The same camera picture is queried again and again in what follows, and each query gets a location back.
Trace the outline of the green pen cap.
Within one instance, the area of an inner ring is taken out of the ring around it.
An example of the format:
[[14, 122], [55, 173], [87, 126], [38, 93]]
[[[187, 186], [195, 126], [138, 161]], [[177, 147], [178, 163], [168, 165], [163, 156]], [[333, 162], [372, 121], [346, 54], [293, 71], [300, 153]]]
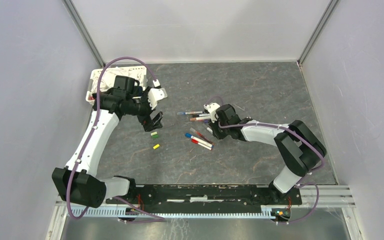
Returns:
[[152, 132], [151, 134], [150, 134], [150, 136], [151, 136], [151, 138], [153, 138], [153, 139], [157, 139], [157, 138], [159, 138], [159, 134], [155, 131], [155, 132]]

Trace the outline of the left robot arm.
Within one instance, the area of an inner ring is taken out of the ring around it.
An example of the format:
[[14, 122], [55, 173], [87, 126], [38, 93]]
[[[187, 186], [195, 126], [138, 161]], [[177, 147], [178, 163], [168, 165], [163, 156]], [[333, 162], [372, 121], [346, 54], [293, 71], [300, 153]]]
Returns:
[[106, 199], [118, 196], [125, 204], [133, 203], [137, 190], [134, 180], [128, 177], [113, 177], [99, 180], [98, 165], [113, 130], [123, 116], [136, 116], [145, 132], [162, 128], [163, 113], [151, 117], [159, 101], [167, 92], [160, 82], [142, 88], [134, 78], [117, 75], [114, 86], [107, 91], [95, 93], [90, 123], [76, 151], [65, 167], [56, 167], [51, 175], [63, 201], [89, 208], [98, 208]]

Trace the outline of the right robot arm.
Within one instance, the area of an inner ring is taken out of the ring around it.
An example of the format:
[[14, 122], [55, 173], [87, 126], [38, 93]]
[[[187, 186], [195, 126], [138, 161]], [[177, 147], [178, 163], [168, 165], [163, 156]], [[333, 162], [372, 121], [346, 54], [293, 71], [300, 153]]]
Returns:
[[250, 117], [241, 119], [230, 104], [208, 103], [203, 108], [210, 115], [209, 126], [217, 139], [229, 136], [277, 147], [285, 166], [269, 185], [268, 196], [275, 204], [286, 201], [293, 187], [326, 163], [326, 148], [301, 120], [289, 124], [265, 123]]

